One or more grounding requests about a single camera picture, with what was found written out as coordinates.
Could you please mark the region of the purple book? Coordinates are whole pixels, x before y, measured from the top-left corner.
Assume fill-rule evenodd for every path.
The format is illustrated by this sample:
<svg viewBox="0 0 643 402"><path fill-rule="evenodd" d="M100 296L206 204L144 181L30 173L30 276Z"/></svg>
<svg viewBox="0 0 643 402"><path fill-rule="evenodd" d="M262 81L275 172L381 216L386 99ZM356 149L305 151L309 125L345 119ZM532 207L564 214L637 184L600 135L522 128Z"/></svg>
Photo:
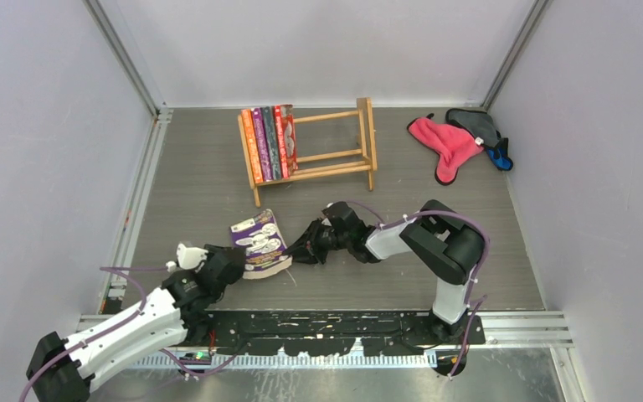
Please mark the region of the purple book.
<svg viewBox="0 0 643 402"><path fill-rule="evenodd" d="M271 209L229 227L234 245L245 248L245 280L262 280L287 270L293 260Z"/></svg>
<svg viewBox="0 0 643 402"><path fill-rule="evenodd" d="M262 110L259 107L255 107L251 110L251 115L253 120L253 127L255 129L255 138L257 141L263 180L265 182L268 182L273 179L273 175L272 175L272 168L270 166L270 155L267 148L267 140L266 140Z"/></svg>

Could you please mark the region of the red cartoon book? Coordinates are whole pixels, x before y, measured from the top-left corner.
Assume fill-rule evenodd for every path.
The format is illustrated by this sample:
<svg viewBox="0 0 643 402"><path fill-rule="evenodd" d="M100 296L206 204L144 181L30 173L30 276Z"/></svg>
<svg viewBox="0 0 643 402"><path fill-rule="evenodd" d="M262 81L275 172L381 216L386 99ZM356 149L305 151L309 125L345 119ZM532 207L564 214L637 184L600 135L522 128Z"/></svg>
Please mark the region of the red cartoon book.
<svg viewBox="0 0 643 402"><path fill-rule="evenodd" d="M289 178L298 168L293 105L274 106L274 118L282 176Z"/></svg>

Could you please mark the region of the floral Alcott book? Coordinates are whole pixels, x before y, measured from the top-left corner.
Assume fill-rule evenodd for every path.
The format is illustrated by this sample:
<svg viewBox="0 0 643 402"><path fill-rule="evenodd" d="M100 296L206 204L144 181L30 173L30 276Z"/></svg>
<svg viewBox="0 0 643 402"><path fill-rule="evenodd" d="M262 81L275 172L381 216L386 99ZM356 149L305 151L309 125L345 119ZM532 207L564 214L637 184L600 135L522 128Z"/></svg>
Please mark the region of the floral Alcott book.
<svg viewBox="0 0 643 402"><path fill-rule="evenodd" d="M277 142L274 117L270 106L262 107L262 116L265 125L265 135L270 159L270 167L272 170L272 178L273 180L280 180L283 178L283 176L280 165L279 146Z"/></svg>

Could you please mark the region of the orange treehouse book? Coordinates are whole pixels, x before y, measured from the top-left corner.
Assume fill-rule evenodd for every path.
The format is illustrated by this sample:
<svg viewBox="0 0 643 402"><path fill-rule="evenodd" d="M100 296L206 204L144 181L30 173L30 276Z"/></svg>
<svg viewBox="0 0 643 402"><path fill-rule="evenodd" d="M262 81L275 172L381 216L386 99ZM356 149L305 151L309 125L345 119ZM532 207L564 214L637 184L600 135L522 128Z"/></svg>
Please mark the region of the orange treehouse book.
<svg viewBox="0 0 643 402"><path fill-rule="evenodd" d="M260 155L257 147L257 138L253 126L251 109L243 109L241 111L241 118L243 122L243 133L248 150L249 162L253 173L254 183L262 183L264 175L260 163Z"/></svg>

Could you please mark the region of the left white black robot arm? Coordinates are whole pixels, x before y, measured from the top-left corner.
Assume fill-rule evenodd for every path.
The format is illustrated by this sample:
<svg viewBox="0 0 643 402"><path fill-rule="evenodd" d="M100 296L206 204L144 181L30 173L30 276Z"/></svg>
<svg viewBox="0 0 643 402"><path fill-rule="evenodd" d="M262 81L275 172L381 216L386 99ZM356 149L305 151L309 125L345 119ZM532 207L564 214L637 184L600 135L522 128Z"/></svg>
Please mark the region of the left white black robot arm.
<svg viewBox="0 0 643 402"><path fill-rule="evenodd" d="M163 269L169 276L141 300L84 331L43 336L26 370L20 395L40 401L86 401L123 369L160 349L198 346L213 330L208 309L243 277L242 247L181 243Z"/></svg>

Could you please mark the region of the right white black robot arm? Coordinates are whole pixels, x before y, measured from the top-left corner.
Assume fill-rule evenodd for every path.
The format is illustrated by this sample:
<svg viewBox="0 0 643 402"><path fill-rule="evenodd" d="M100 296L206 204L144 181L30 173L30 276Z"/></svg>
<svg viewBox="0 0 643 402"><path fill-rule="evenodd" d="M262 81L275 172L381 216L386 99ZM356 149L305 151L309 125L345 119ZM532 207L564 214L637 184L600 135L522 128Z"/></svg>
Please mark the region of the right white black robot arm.
<svg viewBox="0 0 643 402"><path fill-rule="evenodd" d="M347 202L328 204L285 250L295 263L323 264L332 251L345 250L363 264L412 253L435 275L430 330L440 343L462 335L477 271L490 240L467 218L438 200L393 223L366 224Z"/></svg>

